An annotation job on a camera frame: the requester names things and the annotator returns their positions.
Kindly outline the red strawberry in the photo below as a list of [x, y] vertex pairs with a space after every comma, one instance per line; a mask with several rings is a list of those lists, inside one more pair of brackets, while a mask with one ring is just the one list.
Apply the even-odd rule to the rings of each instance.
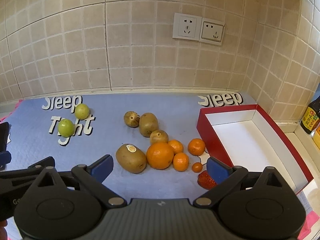
[[201, 172], [198, 175], [197, 183], [200, 185], [200, 187], [211, 190], [212, 188], [216, 187], [217, 183], [215, 180], [208, 174], [208, 172], [205, 170]]

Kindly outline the tiny orange kumquat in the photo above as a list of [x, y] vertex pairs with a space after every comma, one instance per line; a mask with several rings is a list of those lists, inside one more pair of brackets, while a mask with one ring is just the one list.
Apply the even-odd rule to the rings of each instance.
[[194, 173], [200, 173], [203, 169], [203, 165], [200, 162], [193, 163], [191, 167]]

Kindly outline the brown kiwi with sticker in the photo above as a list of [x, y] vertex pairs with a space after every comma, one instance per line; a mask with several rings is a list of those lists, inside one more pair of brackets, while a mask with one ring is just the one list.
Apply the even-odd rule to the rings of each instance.
[[138, 174], [146, 168], [147, 159], [143, 151], [132, 144], [123, 144], [116, 151], [119, 165], [130, 173]]

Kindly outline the mandarin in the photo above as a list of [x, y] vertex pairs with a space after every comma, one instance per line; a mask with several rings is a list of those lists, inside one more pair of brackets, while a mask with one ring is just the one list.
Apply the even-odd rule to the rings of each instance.
[[187, 154], [180, 152], [175, 154], [173, 158], [174, 169], [178, 172], [184, 172], [189, 166], [189, 157]]
[[175, 139], [169, 140], [168, 145], [173, 149], [174, 154], [182, 153], [184, 150], [183, 144]]
[[194, 156], [200, 156], [205, 152], [206, 145], [200, 138], [192, 139], [188, 144], [188, 152]]

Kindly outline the mandarin front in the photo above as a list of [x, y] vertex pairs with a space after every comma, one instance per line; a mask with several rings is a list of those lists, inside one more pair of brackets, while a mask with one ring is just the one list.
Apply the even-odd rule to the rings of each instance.
[[178, 172], [184, 172], [189, 166], [189, 157], [187, 154], [180, 152], [175, 154], [173, 158], [174, 169]]

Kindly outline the green apple front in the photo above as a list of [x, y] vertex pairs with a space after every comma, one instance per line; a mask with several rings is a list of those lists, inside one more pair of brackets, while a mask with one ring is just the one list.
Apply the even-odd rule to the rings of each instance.
[[58, 124], [58, 132], [62, 137], [70, 137], [74, 133], [74, 124], [69, 119], [62, 119]]

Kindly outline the green apple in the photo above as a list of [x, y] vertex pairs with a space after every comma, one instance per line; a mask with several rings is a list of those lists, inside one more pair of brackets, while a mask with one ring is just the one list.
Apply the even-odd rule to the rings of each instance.
[[74, 124], [69, 119], [62, 119], [58, 124], [58, 132], [62, 137], [70, 137], [74, 133]]
[[90, 109], [86, 104], [80, 103], [76, 106], [74, 114], [78, 120], [85, 120], [90, 114]]

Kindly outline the striped brown round fruit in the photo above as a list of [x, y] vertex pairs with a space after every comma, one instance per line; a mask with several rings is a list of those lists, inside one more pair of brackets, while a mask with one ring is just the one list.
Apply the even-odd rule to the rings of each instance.
[[131, 128], [138, 127], [139, 121], [140, 121], [140, 115], [134, 111], [128, 111], [124, 115], [125, 124]]

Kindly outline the large orange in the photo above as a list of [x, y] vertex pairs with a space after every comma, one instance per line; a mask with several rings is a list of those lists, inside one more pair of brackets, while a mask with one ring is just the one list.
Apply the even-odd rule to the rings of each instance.
[[164, 170], [171, 165], [174, 158], [174, 150], [167, 143], [157, 142], [148, 148], [146, 157], [152, 168]]

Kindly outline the small brown round fruit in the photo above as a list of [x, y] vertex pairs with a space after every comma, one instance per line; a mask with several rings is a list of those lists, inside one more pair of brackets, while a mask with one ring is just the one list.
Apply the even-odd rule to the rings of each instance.
[[169, 141], [168, 134], [161, 129], [155, 130], [150, 134], [150, 144], [153, 145], [158, 142], [167, 143]]

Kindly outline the brown kiwi without sticker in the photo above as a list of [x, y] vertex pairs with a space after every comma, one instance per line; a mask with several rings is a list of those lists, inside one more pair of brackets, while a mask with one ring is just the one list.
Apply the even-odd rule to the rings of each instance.
[[139, 131], [142, 136], [149, 138], [151, 133], [158, 128], [158, 120], [154, 114], [145, 113], [140, 116]]

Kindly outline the red white cardboard box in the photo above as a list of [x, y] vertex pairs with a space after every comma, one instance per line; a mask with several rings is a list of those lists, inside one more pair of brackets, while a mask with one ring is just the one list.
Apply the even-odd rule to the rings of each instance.
[[292, 142], [259, 105], [202, 108], [196, 128], [208, 154], [228, 166], [251, 172], [274, 166], [295, 193], [313, 180]]

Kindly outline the blue sleep tight mat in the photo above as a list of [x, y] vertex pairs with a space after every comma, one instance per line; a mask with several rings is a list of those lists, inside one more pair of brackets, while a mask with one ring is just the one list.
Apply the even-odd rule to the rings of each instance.
[[[90, 114], [78, 120], [74, 111], [86, 104]], [[248, 171], [239, 190], [213, 207], [195, 207], [194, 200], [207, 190], [197, 183], [212, 157], [188, 152], [188, 144], [200, 138], [196, 128], [200, 109], [257, 105], [244, 93], [209, 95], [105, 94], [54, 96], [21, 101], [8, 122], [7, 150], [11, 162], [4, 171], [22, 170], [53, 157], [17, 204], [14, 222], [22, 239], [302, 239], [318, 215], [303, 190], [295, 193], [274, 166]], [[132, 144], [146, 155], [150, 138], [131, 128], [124, 115], [152, 113], [169, 140], [183, 144], [188, 169], [178, 172], [173, 161], [164, 170], [152, 168], [135, 174], [123, 169], [116, 151]], [[62, 137], [58, 124], [69, 119], [74, 133]], [[103, 185], [123, 197], [125, 207], [103, 207], [80, 189], [72, 168], [91, 165], [104, 155], [113, 158], [113, 171]], [[194, 173], [193, 163], [203, 169]]]

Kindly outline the yellow detergent bottle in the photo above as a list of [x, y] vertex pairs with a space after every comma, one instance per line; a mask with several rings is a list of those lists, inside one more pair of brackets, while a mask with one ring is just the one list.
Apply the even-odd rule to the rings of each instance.
[[313, 141], [320, 148], [320, 126], [318, 126], [313, 134]]

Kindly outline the dark soy sauce bottle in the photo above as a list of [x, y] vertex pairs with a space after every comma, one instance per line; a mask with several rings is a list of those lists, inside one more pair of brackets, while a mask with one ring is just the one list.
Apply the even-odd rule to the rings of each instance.
[[309, 103], [300, 121], [300, 126], [307, 134], [311, 134], [319, 124], [319, 101], [320, 96]]

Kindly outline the white wall socket right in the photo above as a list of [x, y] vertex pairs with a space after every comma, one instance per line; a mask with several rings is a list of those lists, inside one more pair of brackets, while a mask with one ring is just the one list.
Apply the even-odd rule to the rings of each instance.
[[202, 43], [221, 46], [224, 30], [225, 22], [203, 17], [199, 41]]

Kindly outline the white wall socket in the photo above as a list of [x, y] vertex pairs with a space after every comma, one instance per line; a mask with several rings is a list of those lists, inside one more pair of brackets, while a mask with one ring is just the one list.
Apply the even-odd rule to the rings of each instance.
[[224, 30], [225, 22], [203, 17], [199, 41], [202, 43], [221, 46]]
[[199, 41], [202, 17], [181, 14], [174, 14], [172, 37], [184, 40]]

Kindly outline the white wall socket left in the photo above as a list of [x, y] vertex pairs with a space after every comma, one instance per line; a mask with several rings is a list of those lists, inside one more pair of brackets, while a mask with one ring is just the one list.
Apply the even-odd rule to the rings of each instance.
[[181, 14], [174, 14], [172, 37], [184, 40], [199, 41], [202, 17]]

